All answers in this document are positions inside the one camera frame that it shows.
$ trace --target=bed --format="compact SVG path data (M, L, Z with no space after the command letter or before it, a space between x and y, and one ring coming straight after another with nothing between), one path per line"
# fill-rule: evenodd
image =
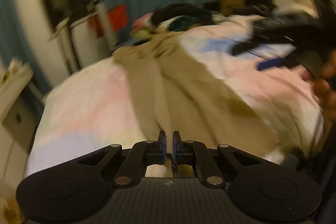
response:
M220 25L185 32L178 37L179 43L282 135L288 147L298 146L307 153L320 110L310 85L300 78L303 68L255 70L264 58L284 56L293 50L292 46L263 46L239 57L230 55L234 43L251 35L251 22L256 19L231 16ZM112 56L76 73L50 93L28 160L27 175L113 143L131 148L144 140L127 76ZM284 156L279 146L264 158L281 163ZM157 171L147 175L160 176Z

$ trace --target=pile of clothes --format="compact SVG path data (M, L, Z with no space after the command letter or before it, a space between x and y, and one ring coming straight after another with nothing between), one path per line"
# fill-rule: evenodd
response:
M156 34L143 45L113 53L114 62L126 71L134 113L146 139L164 130L166 151L173 154L172 135L179 130L184 140L198 140L208 148L229 143L257 156L271 153L281 141L277 132L185 51L181 34Z
M191 4L171 4L137 19L132 25L132 37L148 41L154 34L187 31L198 26L225 21L225 16L197 8Z

